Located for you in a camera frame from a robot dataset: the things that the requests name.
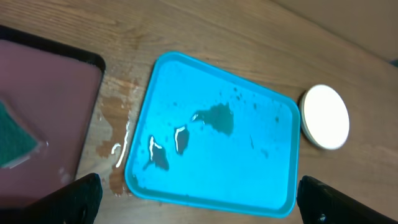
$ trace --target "green object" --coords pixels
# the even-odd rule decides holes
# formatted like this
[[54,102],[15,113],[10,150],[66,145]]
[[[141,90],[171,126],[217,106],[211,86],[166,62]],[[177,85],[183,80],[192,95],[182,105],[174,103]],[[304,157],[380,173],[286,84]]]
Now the green object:
[[36,145],[36,140],[13,120],[0,102],[0,167],[27,154]]

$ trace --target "beige floor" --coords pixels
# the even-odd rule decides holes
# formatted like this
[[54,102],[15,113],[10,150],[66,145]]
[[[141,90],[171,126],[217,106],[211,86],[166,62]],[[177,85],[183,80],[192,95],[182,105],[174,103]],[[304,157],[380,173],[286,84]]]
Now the beige floor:
[[274,0],[384,60],[398,58],[396,0]]

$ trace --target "blue tray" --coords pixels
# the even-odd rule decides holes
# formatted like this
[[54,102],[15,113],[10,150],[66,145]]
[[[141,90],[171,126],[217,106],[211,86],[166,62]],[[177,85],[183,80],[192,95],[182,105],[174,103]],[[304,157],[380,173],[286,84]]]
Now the blue tray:
[[282,218],[294,207],[290,98],[178,52],[156,61],[125,178],[142,198]]

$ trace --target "green sponge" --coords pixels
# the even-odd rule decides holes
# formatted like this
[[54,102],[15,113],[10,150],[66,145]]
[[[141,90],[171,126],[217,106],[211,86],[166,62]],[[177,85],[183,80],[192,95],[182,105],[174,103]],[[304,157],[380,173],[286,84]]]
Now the green sponge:
[[0,167],[33,150],[37,141],[9,115],[0,101]]

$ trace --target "white disc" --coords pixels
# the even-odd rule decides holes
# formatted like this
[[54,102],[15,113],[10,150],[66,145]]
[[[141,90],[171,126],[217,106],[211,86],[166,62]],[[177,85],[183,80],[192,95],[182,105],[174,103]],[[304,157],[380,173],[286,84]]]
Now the white disc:
[[346,142],[349,118],[340,95],[326,85],[315,85],[304,94],[301,105],[302,128],[316,146],[338,149]]

